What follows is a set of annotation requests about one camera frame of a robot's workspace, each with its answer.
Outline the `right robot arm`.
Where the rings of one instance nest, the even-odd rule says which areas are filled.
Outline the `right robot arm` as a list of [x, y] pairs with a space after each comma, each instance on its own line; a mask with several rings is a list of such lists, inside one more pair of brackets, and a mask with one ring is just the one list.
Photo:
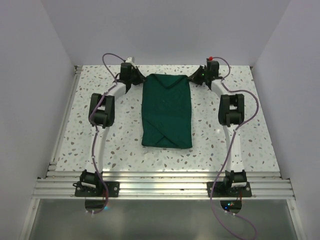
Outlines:
[[238, 127], [245, 120], [245, 96], [230, 90], [220, 75], [221, 57], [208, 57], [206, 65], [201, 65], [188, 77], [191, 83], [205, 84], [219, 97], [218, 122], [225, 134], [226, 157], [220, 172], [224, 172], [222, 182], [216, 187], [227, 196], [235, 196], [246, 188], [248, 180], [241, 157], [241, 134]]

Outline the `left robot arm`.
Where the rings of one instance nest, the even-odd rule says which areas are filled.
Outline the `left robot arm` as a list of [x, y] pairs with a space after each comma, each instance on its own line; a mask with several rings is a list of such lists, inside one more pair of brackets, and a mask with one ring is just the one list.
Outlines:
[[80, 175], [80, 185], [86, 187], [92, 196], [99, 196], [107, 190], [104, 183], [103, 158], [108, 132], [115, 121], [115, 102], [130, 90], [131, 86], [142, 84], [145, 77], [129, 57], [120, 65], [120, 73], [111, 87], [103, 94], [91, 95], [88, 121], [91, 125], [91, 145], [88, 163]]

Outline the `green surgical cloth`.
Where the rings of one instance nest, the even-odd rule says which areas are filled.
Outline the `green surgical cloth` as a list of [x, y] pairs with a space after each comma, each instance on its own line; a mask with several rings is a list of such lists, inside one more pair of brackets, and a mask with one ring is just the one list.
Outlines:
[[141, 118], [143, 146], [192, 148], [192, 101], [188, 77], [148, 75], [143, 83]]

